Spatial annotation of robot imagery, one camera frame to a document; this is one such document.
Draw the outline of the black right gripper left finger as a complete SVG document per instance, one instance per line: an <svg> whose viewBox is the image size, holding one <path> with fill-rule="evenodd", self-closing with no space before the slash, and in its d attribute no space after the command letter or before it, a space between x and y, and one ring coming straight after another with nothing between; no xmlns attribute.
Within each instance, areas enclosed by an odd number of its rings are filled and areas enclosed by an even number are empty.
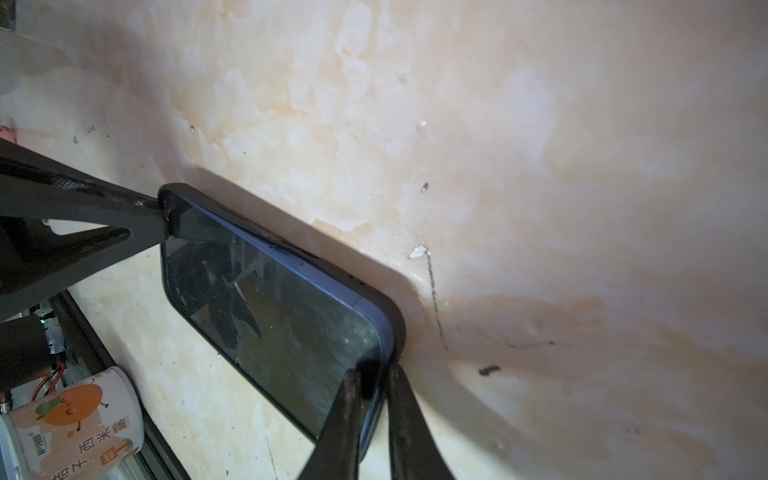
<svg viewBox="0 0 768 480"><path fill-rule="evenodd" d="M362 429L361 375L345 373L315 449L299 480L356 480Z"/></svg>

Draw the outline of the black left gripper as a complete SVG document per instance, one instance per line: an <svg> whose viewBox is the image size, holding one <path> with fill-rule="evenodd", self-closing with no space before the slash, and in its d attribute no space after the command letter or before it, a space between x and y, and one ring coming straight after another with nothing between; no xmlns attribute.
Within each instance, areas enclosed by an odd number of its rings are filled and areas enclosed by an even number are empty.
<svg viewBox="0 0 768 480"><path fill-rule="evenodd" d="M2 141L2 318L167 237L155 199ZM47 375L65 351L61 323L52 314L2 322L1 392Z"/></svg>

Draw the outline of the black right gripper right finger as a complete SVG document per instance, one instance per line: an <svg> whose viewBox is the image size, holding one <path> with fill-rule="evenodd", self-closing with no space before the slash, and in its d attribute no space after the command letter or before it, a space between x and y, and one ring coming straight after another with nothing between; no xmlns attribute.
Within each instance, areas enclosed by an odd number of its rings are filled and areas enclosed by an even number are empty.
<svg viewBox="0 0 768 480"><path fill-rule="evenodd" d="M401 366L389 374L387 404L391 478L454 479Z"/></svg>

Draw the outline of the black smartphone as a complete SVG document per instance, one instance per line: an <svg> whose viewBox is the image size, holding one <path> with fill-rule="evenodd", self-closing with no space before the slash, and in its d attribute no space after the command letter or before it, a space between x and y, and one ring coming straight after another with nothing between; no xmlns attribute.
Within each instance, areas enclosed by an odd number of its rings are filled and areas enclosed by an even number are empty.
<svg viewBox="0 0 768 480"><path fill-rule="evenodd" d="M175 310L305 434L318 438L341 381L363 376L360 444L396 354L390 316L353 278L175 194L164 210L165 294Z"/></svg>

